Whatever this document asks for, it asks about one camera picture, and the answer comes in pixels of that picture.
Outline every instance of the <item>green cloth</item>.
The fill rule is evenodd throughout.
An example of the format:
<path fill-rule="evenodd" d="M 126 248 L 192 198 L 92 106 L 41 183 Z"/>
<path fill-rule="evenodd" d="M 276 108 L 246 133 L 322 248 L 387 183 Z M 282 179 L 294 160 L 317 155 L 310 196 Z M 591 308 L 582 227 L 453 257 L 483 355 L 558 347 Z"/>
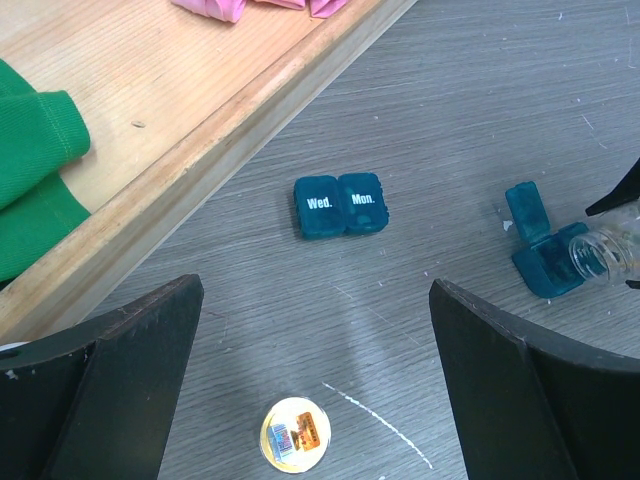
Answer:
<path fill-rule="evenodd" d="M 0 281 L 18 276 L 89 217 L 57 173 L 89 149 L 66 92 L 37 93 L 0 60 Z"/>

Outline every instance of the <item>gray table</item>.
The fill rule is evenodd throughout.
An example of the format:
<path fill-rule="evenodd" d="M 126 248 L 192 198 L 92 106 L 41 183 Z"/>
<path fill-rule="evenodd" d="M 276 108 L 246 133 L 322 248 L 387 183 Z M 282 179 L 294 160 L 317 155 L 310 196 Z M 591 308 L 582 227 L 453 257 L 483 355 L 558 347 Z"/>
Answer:
<path fill-rule="evenodd" d="M 287 395 L 312 398 L 333 425 L 305 478 L 466 478 L 429 321 L 438 277 L 640 357 L 638 293 L 538 299 L 510 262 L 517 232 L 503 228 L 504 191 L 526 180 L 555 227 L 582 219 L 640 155 L 639 104 L 639 0 L 419 2 L 100 307 L 202 277 L 160 478 L 281 478 L 256 432 Z M 358 171 L 380 176 L 389 227 L 297 238 L 294 181 Z"/>

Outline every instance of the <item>pink cloth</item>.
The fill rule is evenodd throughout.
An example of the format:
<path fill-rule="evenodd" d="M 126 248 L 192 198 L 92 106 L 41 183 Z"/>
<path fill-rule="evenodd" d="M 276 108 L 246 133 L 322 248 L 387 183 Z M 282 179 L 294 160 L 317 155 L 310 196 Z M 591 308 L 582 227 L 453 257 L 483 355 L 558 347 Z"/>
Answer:
<path fill-rule="evenodd" d="M 255 0 L 268 2 L 282 7 L 302 10 L 306 0 Z M 348 0 L 309 0 L 311 2 L 311 16 L 328 18 L 342 7 Z M 171 0 L 172 3 L 191 10 L 193 13 L 213 17 L 223 22 L 236 23 L 240 20 L 247 0 Z"/>
<path fill-rule="evenodd" d="M 302 10 L 307 0 L 255 0 L 256 2 L 273 3 L 281 7 L 293 8 L 294 10 Z"/>
<path fill-rule="evenodd" d="M 310 0 L 311 16 L 329 18 L 347 3 L 347 0 Z"/>
<path fill-rule="evenodd" d="M 193 13 L 231 23 L 240 20 L 244 6 L 247 4 L 247 0 L 171 0 L 171 2 Z"/>

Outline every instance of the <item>orange label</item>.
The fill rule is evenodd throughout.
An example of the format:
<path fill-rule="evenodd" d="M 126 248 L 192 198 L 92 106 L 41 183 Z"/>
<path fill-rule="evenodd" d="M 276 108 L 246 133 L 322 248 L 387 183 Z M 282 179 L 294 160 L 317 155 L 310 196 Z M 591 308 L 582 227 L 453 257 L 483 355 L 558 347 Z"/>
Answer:
<path fill-rule="evenodd" d="M 298 415 L 298 439 L 305 452 L 320 446 L 318 431 L 309 412 Z"/>

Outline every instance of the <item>wooden tray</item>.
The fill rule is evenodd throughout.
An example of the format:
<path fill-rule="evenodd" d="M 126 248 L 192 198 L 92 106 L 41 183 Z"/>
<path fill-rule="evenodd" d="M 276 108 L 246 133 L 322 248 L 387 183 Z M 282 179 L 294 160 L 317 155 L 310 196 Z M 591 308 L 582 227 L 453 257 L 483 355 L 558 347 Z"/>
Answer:
<path fill-rule="evenodd" d="M 62 177 L 93 215 L 0 293 L 0 343 L 84 319 L 415 1 L 324 21 L 250 2 L 234 26 L 168 0 L 3 0 L 0 57 L 89 127 Z"/>

